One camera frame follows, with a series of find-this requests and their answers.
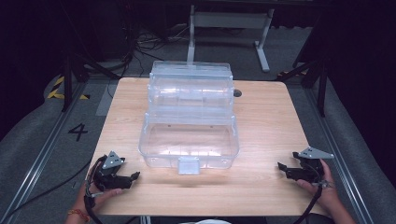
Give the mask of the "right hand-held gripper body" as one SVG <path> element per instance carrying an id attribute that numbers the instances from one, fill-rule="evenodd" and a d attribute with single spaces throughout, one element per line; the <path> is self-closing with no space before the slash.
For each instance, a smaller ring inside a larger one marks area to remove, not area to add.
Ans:
<path id="1" fill-rule="evenodd" d="M 324 176 L 320 159 L 333 159 L 332 153 L 324 152 L 314 147 L 307 147 L 301 152 L 293 152 L 292 156 L 300 162 L 300 178 L 309 183 L 318 183 Z"/>

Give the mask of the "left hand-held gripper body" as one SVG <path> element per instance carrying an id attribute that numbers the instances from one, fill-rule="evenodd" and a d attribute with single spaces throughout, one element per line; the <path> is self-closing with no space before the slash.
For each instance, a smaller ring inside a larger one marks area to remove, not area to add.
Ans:
<path id="1" fill-rule="evenodd" d="M 99 159 L 99 167 L 94 171 L 93 183 L 101 191 L 108 188 L 110 180 L 117 177 L 117 171 L 125 162 L 124 158 L 119 157 L 115 151 L 110 151 Z"/>

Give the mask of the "clear plastic storage box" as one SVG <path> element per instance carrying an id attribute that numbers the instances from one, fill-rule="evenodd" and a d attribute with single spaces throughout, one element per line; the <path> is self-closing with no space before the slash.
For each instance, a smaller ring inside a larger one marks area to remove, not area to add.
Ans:
<path id="1" fill-rule="evenodd" d="M 181 175 L 230 168 L 240 151 L 233 100 L 227 63 L 154 62 L 138 145 L 146 164 Z"/>

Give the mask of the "person's right hand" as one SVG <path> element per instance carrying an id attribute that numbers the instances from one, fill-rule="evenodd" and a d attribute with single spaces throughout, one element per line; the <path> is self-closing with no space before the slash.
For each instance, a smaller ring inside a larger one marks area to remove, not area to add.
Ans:
<path id="1" fill-rule="evenodd" d="M 332 178 L 332 173 L 328 164 L 322 159 L 320 159 L 320 162 L 324 171 L 323 178 L 324 180 L 329 182 L 330 186 L 326 188 L 323 187 L 321 196 L 318 199 L 318 203 L 326 212 L 329 213 L 329 215 L 331 215 L 331 217 L 333 217 L 333 219 L 335 219 L 336 214 L 341 214 L 340 212 L 343 210 L 344 206 L 342 205 L 338 197 L 335 183 Z M 315 193 L 317 192 L 318 187 L 312 185 L 305 180 L 299 179 L 296 182 L 298 186 L 300 186 L 302 189 L 307 190 L 312 195 L 315 195 Z"/>

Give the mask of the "white rounded object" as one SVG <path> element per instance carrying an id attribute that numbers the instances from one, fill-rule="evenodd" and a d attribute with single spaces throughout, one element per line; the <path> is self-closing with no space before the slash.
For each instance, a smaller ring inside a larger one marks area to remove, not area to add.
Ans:
<path id="1" fill-rule="evenodd" d="M 232 223 L 221 219 L 204 219 L 199 221 L 180 222 L 177 224 L 232 224 Z"/>

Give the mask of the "black metal stand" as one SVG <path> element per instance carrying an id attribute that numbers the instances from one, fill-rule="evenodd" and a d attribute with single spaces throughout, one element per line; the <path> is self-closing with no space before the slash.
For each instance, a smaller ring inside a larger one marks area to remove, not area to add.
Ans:
<path id="1" fill-rule="evenodd" d="M 66 54 L 66 58 L 64 61 L 64 107 L 63 112 L 65 112 L 68 107 L 73 102 L 73 88 L 72 88 L 72 77 L 75 77 L 78 82 L 85 83 L 89 79 L 89 75 L 87 69 L 84 65 L 87 64 L 94 70 L 98 71 L 99 73 L 109 77 L 113 80 L 119 80 L 120 76 L 114 74 L 107 68 L 104 68 L 99 63 L 88 59 L 80 54 L 77 54 L 73 51 L 68 52 Z"/>
<path id="2" fill-rule="evenodd" d="M 317 97 L 317 109 L 322 117 L 325 117 L 325 95 L 328 78 L 328 63 L 327 57 L 314 60 L 312 62 L 304 63 L 297 66 L 289 72 L 281 72 L 277 75 L 276 81 L 284 82 L 289 78 L 296 77 L 305 72 L 305 76 L 301 81 L 301 85 L 305 89 L 312 89 L 314 84 L 318 82 L 318 97 Z"/>

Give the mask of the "yellow black floor tape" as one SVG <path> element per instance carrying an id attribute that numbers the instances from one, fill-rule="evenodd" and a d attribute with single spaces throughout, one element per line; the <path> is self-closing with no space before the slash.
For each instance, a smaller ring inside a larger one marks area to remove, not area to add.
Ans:
<path id="1" fill-rule="evenodd" d="M 59 89 L 60 89 L 60 87 L 61 87 L 61 85 L 63 83 L 64 83 L 64 76 L 63 75 L 59 75 L 59 77 L 55 81 L 51 91 L 49 92 L 49 95 L 47 96 L 47 98 L 48 99 L 51 99 L 51 98 L 63 99 L 64 98 L 64 94 L 63 93 L 59 93 Z"/>

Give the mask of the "white metal desk frame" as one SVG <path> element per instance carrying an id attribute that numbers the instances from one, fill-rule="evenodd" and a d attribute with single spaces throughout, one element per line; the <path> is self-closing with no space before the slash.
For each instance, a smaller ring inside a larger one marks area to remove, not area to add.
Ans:
<path id="1" fill-rule="evenodd" d="M 195 28 L 236 28 L 236 29 L 261 29 L 261 39 L 254 42 L 262 71 L 270 71 L 269 63 L 263 49 L 274 16 L 271 8 L 265 13 L 235 13 L 235 12 L 203 12 L 197 11 L 195 5 L 191 6 L 189 18 L 189 47 L 187 61 L 194 61 L 195 53 Z"/>

